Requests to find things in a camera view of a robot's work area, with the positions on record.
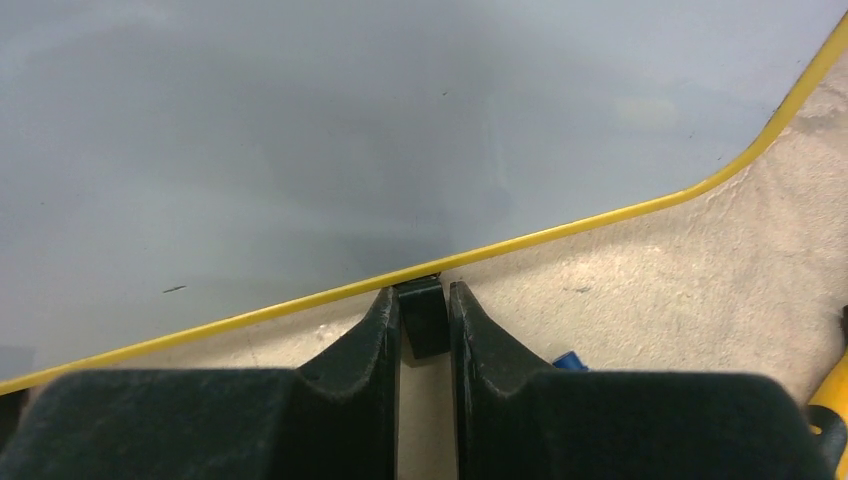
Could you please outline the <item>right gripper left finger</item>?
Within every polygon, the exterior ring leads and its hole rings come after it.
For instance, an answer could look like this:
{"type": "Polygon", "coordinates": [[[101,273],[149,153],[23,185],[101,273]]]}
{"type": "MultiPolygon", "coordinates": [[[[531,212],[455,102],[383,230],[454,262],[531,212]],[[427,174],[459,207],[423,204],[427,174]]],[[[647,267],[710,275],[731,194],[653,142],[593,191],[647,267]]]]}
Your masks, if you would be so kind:
{"type": "Polygon", "coordinates": [[[5,479],[393,479],[400,302],[381,290],[296,369],[90,370],[53,381],[5,479]]]}

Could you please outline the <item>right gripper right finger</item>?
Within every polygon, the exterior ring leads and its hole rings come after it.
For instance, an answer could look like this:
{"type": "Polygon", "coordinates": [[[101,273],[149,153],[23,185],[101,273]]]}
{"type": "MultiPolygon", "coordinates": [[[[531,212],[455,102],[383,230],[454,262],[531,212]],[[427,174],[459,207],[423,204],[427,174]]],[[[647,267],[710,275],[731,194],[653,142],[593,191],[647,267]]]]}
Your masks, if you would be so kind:
{"type": "Polygon", "coordinates": [[[450,287],[462,479],[830,479],[794,400],[737,373],[569,371],[450,287]]]}

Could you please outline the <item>blue whiteboard marker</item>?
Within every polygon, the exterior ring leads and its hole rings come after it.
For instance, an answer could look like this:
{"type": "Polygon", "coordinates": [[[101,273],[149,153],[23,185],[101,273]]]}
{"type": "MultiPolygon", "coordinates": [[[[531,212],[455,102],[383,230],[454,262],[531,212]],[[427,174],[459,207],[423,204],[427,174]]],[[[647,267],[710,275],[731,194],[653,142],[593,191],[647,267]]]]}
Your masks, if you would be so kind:
{"type": "Polygon", "coordinates": [[[568,371],[588,371],[589,367],[585,365],[575,351],[569,351],[552,361],[555,368],[568,371]]]}

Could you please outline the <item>yellow framed whiteboard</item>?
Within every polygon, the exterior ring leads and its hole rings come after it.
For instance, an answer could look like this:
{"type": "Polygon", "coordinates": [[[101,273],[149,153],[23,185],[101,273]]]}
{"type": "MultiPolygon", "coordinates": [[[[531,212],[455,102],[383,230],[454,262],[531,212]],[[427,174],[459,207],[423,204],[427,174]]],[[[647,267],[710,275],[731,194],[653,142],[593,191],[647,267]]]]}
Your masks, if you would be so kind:
{"type": "Polygon", "coordinates": [[[687,201],[843,1],[5,1],[1,389],[687,201]]]}

